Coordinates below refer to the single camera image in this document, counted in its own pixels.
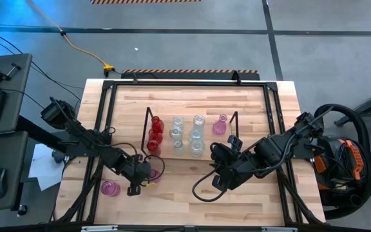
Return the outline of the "black orange equipment box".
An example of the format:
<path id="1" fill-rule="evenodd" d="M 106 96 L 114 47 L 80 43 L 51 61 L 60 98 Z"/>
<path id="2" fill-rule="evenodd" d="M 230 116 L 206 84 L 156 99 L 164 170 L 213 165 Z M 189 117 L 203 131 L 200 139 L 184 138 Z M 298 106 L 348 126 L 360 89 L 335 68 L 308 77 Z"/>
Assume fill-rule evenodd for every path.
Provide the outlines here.
<path id="1" fill-rule="evenodd" d="M 314 171 L 324 206 L 359 206 L 367 168 L 359 144 L 342 137 L 323 136 L 312 146 Z"/>

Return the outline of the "white paper sheet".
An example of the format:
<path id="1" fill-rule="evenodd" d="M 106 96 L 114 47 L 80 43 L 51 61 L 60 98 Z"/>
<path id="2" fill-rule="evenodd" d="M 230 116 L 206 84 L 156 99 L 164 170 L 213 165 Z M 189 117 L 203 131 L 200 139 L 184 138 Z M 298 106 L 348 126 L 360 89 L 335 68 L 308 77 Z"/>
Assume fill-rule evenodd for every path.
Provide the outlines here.
<path id="1" fill-rule="evenodd" d="M 62 180 L 64 162 L 56 162 L 52 157 L 53 149 L 45 144 L 36 144 L 28 177 L 36 178 L 41 191 L 44 191 Z"/>

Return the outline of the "pink small glass vase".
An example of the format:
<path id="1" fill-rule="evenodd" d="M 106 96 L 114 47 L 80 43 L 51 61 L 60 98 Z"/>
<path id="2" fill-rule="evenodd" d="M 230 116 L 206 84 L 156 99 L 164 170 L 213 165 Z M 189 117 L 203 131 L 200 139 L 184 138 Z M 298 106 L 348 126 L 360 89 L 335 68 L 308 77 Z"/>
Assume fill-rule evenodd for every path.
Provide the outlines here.
<path id="1" fill-rule="evenodd" d="M 149 183 L 157 184 L 161 179 L 161 172 L 155 169 L 151 170 L 150 176 L 149 176 Z"/>

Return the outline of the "red ribbed cylinder glass vase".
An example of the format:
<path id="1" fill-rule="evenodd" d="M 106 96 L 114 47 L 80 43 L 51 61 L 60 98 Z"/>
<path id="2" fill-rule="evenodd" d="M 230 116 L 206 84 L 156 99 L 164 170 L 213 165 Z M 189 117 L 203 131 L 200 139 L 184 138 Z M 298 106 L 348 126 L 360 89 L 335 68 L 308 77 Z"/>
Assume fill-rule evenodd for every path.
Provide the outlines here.
<path id="1" fill-rule="evenodd" d="M 161 149 L 157 140 L 149 140 L 146 144 L 150 155 L 160 156 Z"/>

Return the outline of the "clear tall diamond-pattern vase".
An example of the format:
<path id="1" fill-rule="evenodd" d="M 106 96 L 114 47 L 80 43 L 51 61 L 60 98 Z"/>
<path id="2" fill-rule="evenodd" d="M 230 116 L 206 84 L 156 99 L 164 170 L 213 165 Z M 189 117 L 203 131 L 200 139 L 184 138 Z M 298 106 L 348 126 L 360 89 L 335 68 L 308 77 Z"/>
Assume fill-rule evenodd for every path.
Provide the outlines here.
<path id="1" fill-rule="evenodd" d="M 193 118 L 193 128 L 195 130 L 203 130 L 205 126 L 205 117 L 203 115 L 195 115 Z"/>

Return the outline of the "clear narrow-neck glass vase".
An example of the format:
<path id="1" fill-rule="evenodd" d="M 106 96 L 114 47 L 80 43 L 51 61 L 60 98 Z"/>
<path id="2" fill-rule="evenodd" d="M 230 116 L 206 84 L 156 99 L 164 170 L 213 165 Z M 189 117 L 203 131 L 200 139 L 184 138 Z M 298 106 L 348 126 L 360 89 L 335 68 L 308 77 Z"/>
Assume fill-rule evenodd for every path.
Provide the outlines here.
<path id="1" fill-rule="evenodd" d="M 204 133 L 199 129 L 192 129 L 189 133 L 189 141 L 201 140 L 204 137 Z"/>

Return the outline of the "red bulbous ribbed glass vase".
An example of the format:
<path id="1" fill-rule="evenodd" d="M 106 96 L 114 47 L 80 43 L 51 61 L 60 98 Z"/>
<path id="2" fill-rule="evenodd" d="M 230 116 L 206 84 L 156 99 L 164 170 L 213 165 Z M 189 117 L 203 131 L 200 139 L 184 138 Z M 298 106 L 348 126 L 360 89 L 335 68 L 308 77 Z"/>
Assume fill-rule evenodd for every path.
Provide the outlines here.
<path id="1" fill-rule="evenodd" d="M 155 140 L 158 144 L 162 143 L 163 135 L 158 130 L 151 128 L 148 134 L 149 140 Z"/>

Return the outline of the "grey desk panel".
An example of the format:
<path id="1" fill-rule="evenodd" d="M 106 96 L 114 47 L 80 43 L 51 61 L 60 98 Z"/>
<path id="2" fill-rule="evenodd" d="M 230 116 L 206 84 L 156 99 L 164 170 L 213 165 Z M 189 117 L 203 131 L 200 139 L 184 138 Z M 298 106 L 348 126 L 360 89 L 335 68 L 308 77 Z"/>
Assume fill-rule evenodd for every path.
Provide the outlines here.
<path id="1" fill-rule="evenodd" d="M 21 68 L 20 70 L 15 69 L 10 74 L 9 81 L 3 80 L 0 83 L 0 89 L 6 92 L 0 118 L 0 133 L 15 131 L 17 127 L 31 61 L 32 55 L 29 53 L 0 56 L 1 73 L 8 75 L 10 70 L 14 68 L 12 64 Z"/>
<path id="2" fill-rule="evenodd" d="M 0 210 L 16 211 L 21 202 L 21 173 L 28 142 L 27 132 L 0 134 L 0 168 L 7 171 L 7 192 L 0 198 Z"/>

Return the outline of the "clear faceted wide glass vase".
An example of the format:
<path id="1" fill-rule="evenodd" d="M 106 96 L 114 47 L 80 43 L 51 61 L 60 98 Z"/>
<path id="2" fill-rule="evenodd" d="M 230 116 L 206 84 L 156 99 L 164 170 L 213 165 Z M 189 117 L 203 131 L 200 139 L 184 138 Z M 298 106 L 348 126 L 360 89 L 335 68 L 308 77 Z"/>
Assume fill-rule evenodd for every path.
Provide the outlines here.
<path id="1" fill-rule="evenodd" d="M 178 156 L 181 156 L 185 153 L 185 146 L 181 140 L 173 141 L 173 152 Z"/>

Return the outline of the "wooden shelf with black frame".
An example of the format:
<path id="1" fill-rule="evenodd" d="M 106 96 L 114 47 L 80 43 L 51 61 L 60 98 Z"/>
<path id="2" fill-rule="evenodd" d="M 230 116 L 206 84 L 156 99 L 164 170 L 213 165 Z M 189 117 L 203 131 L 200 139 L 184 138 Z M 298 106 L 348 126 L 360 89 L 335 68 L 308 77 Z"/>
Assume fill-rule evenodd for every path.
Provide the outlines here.
<path id="1" fill-rule="evenodd" d="M 238 133 L 238 112 L 235 111 L 230 119 L 227 119 L 226 131 L 222 135 L 216 135 L 212 131 L 209 131 L 208 126 L 212 126 L 213 123 L 207 122 L 204 126 L 203 142 L 205 144 L 204 151 L 201 155 L 194 155 L 190 150 L 189 133 L 192 131 L 193 126 L 190 121 L 184 122 L 183 137 L 183 150 L 182 153 L 174 151 L 174 140 L 169 136 L 168 128 L 165 128 L 165 132 L 162 134 L 162 143 L 160 144 L 160 156 L 164 159 L 184 159 L 184 160 L 211 160 L 211 151 L 209 146 L 213 142 L 226 143 L 230 135 L 236 137 Z"/>

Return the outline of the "clear small ribbed glass jar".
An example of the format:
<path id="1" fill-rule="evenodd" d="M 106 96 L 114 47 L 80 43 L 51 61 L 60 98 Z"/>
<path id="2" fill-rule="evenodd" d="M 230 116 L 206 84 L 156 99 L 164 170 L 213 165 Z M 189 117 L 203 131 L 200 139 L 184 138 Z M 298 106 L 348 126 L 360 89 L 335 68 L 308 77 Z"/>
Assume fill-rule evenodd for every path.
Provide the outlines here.
<path id="1" fill-rule="evenodd" d="M 174 127 L 169 131 L 169 135 L 173 140 L 182 140 L 183 131 L 179 127 Z"/>

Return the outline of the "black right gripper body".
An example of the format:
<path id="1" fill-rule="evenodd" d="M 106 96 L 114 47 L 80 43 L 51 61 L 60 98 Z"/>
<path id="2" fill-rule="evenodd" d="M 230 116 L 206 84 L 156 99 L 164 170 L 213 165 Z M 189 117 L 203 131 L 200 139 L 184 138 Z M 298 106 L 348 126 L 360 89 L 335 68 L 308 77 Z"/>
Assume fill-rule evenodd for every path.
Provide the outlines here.
<path id="1" fill-rule="evenodd" d="M 253 176 L 254 166 L 249 154 L 240 152 L 243 142 L 237 136 L 229 136 L 227 141 L 231 154 L 225 167 L 225 181 L 228 189 L 236 189 Z"/>

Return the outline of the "pink cone-shaped glass vase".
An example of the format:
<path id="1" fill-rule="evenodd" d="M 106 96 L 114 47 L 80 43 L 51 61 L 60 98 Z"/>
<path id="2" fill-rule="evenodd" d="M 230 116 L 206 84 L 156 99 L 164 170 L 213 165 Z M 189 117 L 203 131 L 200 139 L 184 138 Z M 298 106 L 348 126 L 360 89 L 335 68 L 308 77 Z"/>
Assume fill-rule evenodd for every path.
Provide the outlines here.
<path id="1" fill-rule="evenodd" d="M 221 114 L 218 120 L 213 124 L 212 132 L 215 135 L 223 135 L 227 130 L 227 116 Z"/>

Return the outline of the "red cone-shaped glass vase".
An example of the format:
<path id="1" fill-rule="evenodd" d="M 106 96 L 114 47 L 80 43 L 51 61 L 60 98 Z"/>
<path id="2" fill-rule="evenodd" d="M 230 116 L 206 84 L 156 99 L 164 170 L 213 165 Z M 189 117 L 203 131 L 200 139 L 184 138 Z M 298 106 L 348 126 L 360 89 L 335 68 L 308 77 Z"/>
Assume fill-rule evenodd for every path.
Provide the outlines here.
<path id="1" fill-rule="evenodd" d="M 152 128 L 154 130 L 157 130 L 159 133 L 164 132 L 164 122 L 160 119 L 160 117 L 153 116 L 151 118 L 151 122 L 152 122 Z"/>

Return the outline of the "clear large ribbed glass vase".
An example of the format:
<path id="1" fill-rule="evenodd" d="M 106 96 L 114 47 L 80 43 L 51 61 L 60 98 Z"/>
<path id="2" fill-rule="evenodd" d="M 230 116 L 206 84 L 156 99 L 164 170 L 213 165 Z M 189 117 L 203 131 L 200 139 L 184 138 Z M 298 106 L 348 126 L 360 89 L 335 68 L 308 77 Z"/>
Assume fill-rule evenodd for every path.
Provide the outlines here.
<path id="1" fill-rule="evenodd" d="M 194 139 L 189 143 L 189 150 L 194 157 L 201 157 L 205 151 L 205 142 L 202 139 Z"/>

